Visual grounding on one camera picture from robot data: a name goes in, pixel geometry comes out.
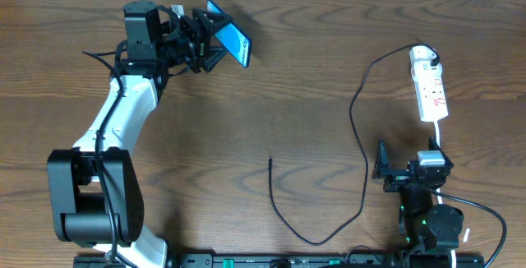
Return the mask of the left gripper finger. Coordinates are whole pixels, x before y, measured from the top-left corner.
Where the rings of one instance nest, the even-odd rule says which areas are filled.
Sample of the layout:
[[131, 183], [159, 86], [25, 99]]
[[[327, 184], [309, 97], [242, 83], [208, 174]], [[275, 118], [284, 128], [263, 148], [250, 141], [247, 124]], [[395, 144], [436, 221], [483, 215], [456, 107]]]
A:
[[233, 21], [229, 14], [193, 9], [192, 17], [205, 29], [206, 34], [216, 34]]
[[211, 47], [210, 51], [201, 58], [201, 68], [205, 72], [211, 72], [227, 53], [225, 47]]

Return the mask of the blue Galaxy smartphone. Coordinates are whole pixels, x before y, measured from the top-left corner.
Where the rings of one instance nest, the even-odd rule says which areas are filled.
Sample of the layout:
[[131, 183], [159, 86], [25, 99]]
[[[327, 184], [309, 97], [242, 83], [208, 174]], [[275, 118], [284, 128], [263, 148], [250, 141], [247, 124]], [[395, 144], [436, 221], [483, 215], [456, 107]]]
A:
[[251, 58], [251, 38], [231, 21], [215, 34], [215, 38], [244, 67], [249, 67]]

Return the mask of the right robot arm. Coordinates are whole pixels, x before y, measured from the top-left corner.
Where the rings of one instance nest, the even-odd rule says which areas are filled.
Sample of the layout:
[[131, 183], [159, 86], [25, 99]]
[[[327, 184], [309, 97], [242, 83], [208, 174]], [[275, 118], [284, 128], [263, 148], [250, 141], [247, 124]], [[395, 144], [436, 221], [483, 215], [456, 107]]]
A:
[[396, 256], [400, 267], [454, 265], [451, 253], [459, 247], [464, 213], [432, 199], [453, 167], [435, 139], [430, 138], [427, 150], [419, 151], [404, 169], [393, 169], [384, 141], [378, 141], [372, 177], [384, 181], [384, 192], [399, 194], [399, 228], [408, 241], [408, 246]]

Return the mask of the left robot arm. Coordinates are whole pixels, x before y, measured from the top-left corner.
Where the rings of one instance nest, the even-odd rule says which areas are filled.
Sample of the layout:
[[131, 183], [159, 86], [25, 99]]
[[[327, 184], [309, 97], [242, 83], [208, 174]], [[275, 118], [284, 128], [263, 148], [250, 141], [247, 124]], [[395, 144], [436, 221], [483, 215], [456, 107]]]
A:
[[47, 160], [53, 227], [59, 240], [102, 252], [99, 266], [168, 267], [167, 242], [145, 225], [132, 153], [173, 68], [211, 71], [227, 53], [211, 40], [232, 17], [213, 1], [191, 15], [146, 0], [123, 13], [127, 37], [95, 55], [109, 71], [107, 99], [86, 133]]

